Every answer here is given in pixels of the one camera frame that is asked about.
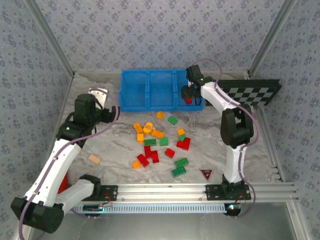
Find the black triangle sign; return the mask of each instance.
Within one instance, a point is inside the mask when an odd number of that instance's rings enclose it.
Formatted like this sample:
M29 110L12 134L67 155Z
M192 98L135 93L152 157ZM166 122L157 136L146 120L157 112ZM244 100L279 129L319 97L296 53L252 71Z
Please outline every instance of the black triangle sign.
M200 169L201 173L205 177L207 181L209 181L209 178L211 177L211 174L213 173L213 169Z

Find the blue bin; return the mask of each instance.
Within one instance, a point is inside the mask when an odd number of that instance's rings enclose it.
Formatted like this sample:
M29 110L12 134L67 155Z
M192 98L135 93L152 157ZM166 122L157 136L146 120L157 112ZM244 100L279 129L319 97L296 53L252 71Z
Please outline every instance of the blue bin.
M181 88L188 84L185 69L123 70L119 91L122 112L201 111L200 105L186 104Z

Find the patterned wallpaper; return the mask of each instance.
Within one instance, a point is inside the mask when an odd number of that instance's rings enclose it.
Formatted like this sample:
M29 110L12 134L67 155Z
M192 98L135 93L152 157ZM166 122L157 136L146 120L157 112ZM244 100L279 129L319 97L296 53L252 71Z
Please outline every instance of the patterned wallpaper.
M320 3L298 1L259 78L280 78L265 108L287 181L294 181L315 239L320 239Z
M0 1L0 33L0 239L9 240L10 204L45 163L70 81L23 0Z
M201 58L246 70L283 0L37 2L74 71L184 68Z

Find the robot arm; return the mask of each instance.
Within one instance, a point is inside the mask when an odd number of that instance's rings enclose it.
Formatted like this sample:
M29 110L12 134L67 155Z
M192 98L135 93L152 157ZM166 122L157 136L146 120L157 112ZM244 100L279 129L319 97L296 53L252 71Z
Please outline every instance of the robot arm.
M219 92L225 99L217 93L214 79L210 76L204 77L198 65L187 68L186 77L189 83L181 89L182 98L202 97L210 102L222 116L220 134L226 144L226 168L222 176L221 187L226 197L236 196L244 189L244 182L239 174L238 163L240 161L240 169L243 169L245 151L247 149L245 146L254 135L253 122L237 106L230 104L230 102L233 102L240 105L239 103L235 102L222 90ZM251 112L250 106L245 104L242 107Z
M58 194L59 186L69 166L81 151L86 139L68 145L58 158L55 156L70 141L91 135L100 122L109 123L115 119L116 108L113 106L112 111L109 112L109 109L103 107L106 99L107 96L102 92L90 89L89 93L81 94L75 100L74 112L59 128L51 155L40 175L23 198L16 197L11 203L11 209L20 219L25 205L33 197L25 213L23 224L47 233L54 233L60 226L64 215L74 205L87 197L97 197L100 194L100 179L90 175L82 176L76 184ZM47 175L41 188L37 190L45 174Z

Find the purple cable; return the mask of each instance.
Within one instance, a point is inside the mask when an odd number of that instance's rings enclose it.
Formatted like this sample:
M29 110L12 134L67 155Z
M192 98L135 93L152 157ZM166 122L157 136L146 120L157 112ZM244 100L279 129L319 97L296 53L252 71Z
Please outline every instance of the purple cable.
M230 103L231 105L235 106L235 107L238 107L240 110L242 110L243 112L245 112L250 118L251 120L253 121L255 127L256 127L256 137L255 139L253 140L253 142L250 142L248 143L247 145L243 146L240 148L240 154L239 154L239 159L238 159L238 172L239 172L239 175L240 175L240 178L252 189L252 192L253 192L253 202L252 202L252 205L251 207L249 208L248 211L246 211L244 214L240 215L240 216L237 216L235 218L242 218L244 216L246 216L247 214L249 214L251 212L251 210L253 209L253 207L255 206L256 204L256 191L254 189L254 187L252 186L252 184L250 184L246 179L245 177L243 176L242 172L241 172L241 158L242 158L242 151L245 147L250 147L254 144L257 143L259 137L260 137L260 129L259 129L259 124L257 122L257 120L255 119L255 117L249 112L247 111L245 108L243 108L240 104L237 104L233 101L230 101L228 98L226 98L221 92L221 88L218 86L218 82L219 80L222 78L222 75L223 75L223 71L222 71L222 68L220 66L220 64L216 61L216 60L213 60L213 59L210 59L210 58L204 58L204 59L200 59L200 60L197 60L195 61L192 65L195 65L199 62L202 62L202 61L211 61L213 63L215 63L219 70L220 70L220 76L219 78L214 82L214 89L216 90L216 92L218 93L218 95L223 99L225 100L226 102Z
M115 122L116 122L116 120L117 120L117 118L118 118L118 116L119 116L119 109L118 109L118 105L117 105L116 99L115 99L113 96L111 96L109 93L107 93L106 91L103 91L103 90L101 90L101 89L99 89L99 88L91 88L91 89L90 89L90 92L92 92L92 91L99 91L99 92L107 95L107 96L113 101L113 103L114 103L114 105L115 105L115 117L114 117L113 121L112 121L111 124L110 124L109 126L107 126L105 129L103 129L103 130L101 130L101 131L98 131L98 132L95 133L95 134L91 134L91 135L88 135L88 136L83 136L83 137L76 138L76 139L74 139L74 140L72 140L72 141L69 141L69 142L66 143L65 145L63 145L63 146L60 148L60 150L56 153L56 155L52 158L52 161L50 162L49 167L46 169L43 177L41 178L41 180L40 180L37 188L36 188L35 191L34 191L35 193L38 193L38 192L39 192L39 190L40 190L41 186L44 184L44 182L45 182L45 180L46 180L46 177L48 176L48 174L49 174L49 172L50 172L53 164L54 164L55 161L58 159L58 157L59 157L59 155L61 154L61 152L62 152L64 149L66 149L66 147L68 147L69 145L74 144L74 143L76 143L76 142L78 142L78 141L86 140L86 139L89 139L89 138L93 138L93 137L95 137L95 136L98 136L98 135L100 135L100 134L103 134L105 131L109 130L109 129L115 124ZM32 200L33 200L35 197L36 197L36 194L33 194L33 195L30 197L30 199L28 200L28 202L25 204L25 206L24 206L24 208L23 208L23 210L22 210L21 216L20 216L20 220L19 220L19 237L20 237L21 240L25 240L24 235L23 235L23 230L22 230L24 218L25 218L25 215L26 215L26 212L27 212L28 207L30 206ZM45 232L43 232L36 240L39 240L44 234L45 234Z

